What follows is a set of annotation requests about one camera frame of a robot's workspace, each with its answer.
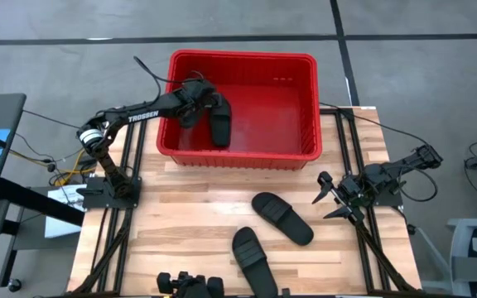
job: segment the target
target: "wooden tabletop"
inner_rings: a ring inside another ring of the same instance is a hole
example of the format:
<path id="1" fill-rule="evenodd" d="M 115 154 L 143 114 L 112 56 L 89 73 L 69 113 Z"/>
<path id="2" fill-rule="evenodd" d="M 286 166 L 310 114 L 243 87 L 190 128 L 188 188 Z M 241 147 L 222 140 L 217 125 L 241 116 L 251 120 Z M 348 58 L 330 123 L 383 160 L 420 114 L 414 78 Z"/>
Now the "wooden tabletop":
<path id="1" fill-rule="evenodd" d="M 378 121 L 374 108 L 354 111 Z M 140 171 L 142 194 L 132 219 L 122 295 L 157 295 L 157 274 L 177 276 L 179 271 L 222 277 L 226 295 L 252 294 L 231 251 L 233 235 L 244 226 L 251 227 L 261 241 L 279 290 L 287 287 L 292 294 L 313 295 L 365 293 L 354 227 L 344 219 L 322 219 L 336 208 L 331 195 L 311 204 L 320 189 L 316 179 L 321 171 L 328 171 L 335 182 L 345 173 L 334 116 L 321 116 L 323 154 L 301 171 L 178 166 L 156 148 L 158 123 L 147 125 Z M 365 163 L 387 161 L 381 128 L 359 119 L 356 125 Z M 348 123 L 344 127 L 353 169 L 357 169 Z M 136 127 L 130 165 L 138 131 Z M 124 136 L 122 130 L 110 147 L 117 163 Z M 314 240 L 309 245 L 294 244 L 253 211 L 251 199 L 262 191 L 281 196 L 312 227 Z M 412 286 L 420 287 L 403 218 L 387 207 L 377 207 L 375 212 L 384 252 Z M 102 214 L 102 209 L 96 209 L 85 215 L 68 291 L 89 274 Z M 108 218 L 103 242 L 107 230 Z M 98 258 L 103 249 L 99 248 Z M 380 288 L 370 251 L 369 256 L 374 286 Z M 113 256 L 107 290 L 113 288 L 116 262 Z"/>

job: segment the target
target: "gray floor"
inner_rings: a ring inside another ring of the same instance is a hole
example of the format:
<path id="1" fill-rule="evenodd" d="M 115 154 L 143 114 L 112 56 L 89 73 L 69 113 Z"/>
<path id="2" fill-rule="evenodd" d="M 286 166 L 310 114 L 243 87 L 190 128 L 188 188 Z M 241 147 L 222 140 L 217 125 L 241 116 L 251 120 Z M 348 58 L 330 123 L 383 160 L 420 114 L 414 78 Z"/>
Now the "gray floor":
<path id="1" fill-rule="evenodd" d="M 477 2 L 339 0 L 339 5 L 346 34 L 477 33 Z M 326 0 L 0 0 L 0 39 L 334 33 Z M 424 204 L 406 199 L 405 210 L 409 222 L 424 228 L 447 256 L 451 232 L 446 220 L 477 217 L 477 194 L 462 168 L 466 147 L 477 141 L 477 40 L 349 41 L 348 47 L 360 103 L 378 106 L 384 124 L 425 138 L 445 159 L 431 173 L 439 195 Z M 310 53 L 318 63 L 320 100 L 349 104 L 337 41 L 0 46 L 0 93 L 23 92 L 27 109 L 79 125 L 101 108 L 153 97 L 156 88 L 133 55 L 165 75 L 171 54 L 184 48 Z M 74 130 L 30 115 L 23 116 L 18 132 L 55 157 L 79 148 Z M 384 134 L 392 159 L 418 145 L 394 132 Z M 19 139 L 13 148 L 32 154 Z M 14 157 L 3 174 L 30 186 L 46 185 L 51 176 Z M 477 184 L 477 172 L 472 176 Z M 424 196 L 430 191 L 414 174 L 407 192 Z M 0 238 L 0 252 L 7 242 Z M 422 278 L 437 278 L 424 247 L 416 239 L 412 245 Z M 26 285 L 14 294 L 0 289 L 0 297 L 60 294 L 74 253 L 20 253 L 12 276 Z"/>

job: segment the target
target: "black slide sandal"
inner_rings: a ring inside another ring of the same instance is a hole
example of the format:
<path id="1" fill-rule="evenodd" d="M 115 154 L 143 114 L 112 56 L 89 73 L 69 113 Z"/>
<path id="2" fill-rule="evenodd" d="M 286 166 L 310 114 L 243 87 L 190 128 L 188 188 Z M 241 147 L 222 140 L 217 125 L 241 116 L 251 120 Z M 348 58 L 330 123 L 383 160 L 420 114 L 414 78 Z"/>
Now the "black slide sandal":
<path id="1" fill-rule="evenodd" d="M 222 94 L 216 95 L 220 96 L 222 104 L 210 110 L 211 137 L 215 146 L 228 147 L 231 143 L 231 106 Z"/>
<path id="2" fill-rule="evenodd" d="M 257 298 L 276 298 L 277 284 L 255 232 L 241 228 L 233 236 L 233 255 Z"/>
<path id="3" fill-rule="evenodd" d="M 307 245 L 314 238 L 314 232 L 297 215 L 292 206 L 272 193 L 263 192 L 252 199 L 252 207 L 263 219 L 273 224 L 294 243 Z"/>

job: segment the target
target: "robotic arm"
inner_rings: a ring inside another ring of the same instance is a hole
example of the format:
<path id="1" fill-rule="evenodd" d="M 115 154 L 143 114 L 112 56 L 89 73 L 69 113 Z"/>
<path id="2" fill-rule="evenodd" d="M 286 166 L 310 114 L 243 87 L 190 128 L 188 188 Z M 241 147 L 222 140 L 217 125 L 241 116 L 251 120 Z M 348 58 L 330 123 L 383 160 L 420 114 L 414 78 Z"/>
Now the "robotic arm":
<path id="1" fill-rule="evenodd" d="M 217 108 L 225 100 L 207 80 L 190 79 L 179 89 L 161 95 L 150 103 L 139 103 L 100 111 L 77 132 L 82 146 L 104 169 L 105 178 L 92 178 L 84 196 L 85 208 L 133 207 L 137 203 L 140 183 L 128 178 L 108 153 L 121 127 L 152 118 L 178 118 L 184 128 L 194 127 L 205 108 Z"/>
<path id="2" fill-rule="evenodd" d="M 417 289 L 404 280 L 382 249 L 376 245 L 371 233 L 364 225 L 364 213 L 359 207 L 370 206 L 383 193 L 397 193 L 404 185 L 404 182 L 401 182 L 402 175 L 411 171 L 435 169 L 441 165 L 442 160 L 433 147 L 425 144 L 399 161 L 367 165 L 362 173 L 345 176 L 338 187 L 334 186 L 332 177 L 326 171 L 321 172 L 318 177 L 321 191 L 312 204 L 325 198 L 329 192 L 333 194 L 335 202 L 341 207 L 327 214 L 324 219 L 335 217 L 348 219 L 400 291 L 417 291 Z"/>

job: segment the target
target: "red basket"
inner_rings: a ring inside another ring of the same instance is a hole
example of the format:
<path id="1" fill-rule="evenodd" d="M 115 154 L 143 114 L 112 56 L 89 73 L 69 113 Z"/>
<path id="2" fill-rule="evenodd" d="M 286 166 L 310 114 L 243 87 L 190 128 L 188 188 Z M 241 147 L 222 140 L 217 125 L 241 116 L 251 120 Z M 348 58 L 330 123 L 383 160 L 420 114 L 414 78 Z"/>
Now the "red basket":
<path id="1" fill-rule="evenodd" d="M 178 50 L 169 79 L 197 70 L 231 105 L 231 143 L 215 147 L 208 113 L 193 128 L 162 118 L 157 149 L 183 166 L 301 169 L 321 154 L 315 59 L 306 54 Z M 168 84 L 166 91 L 179 88 Z"/>

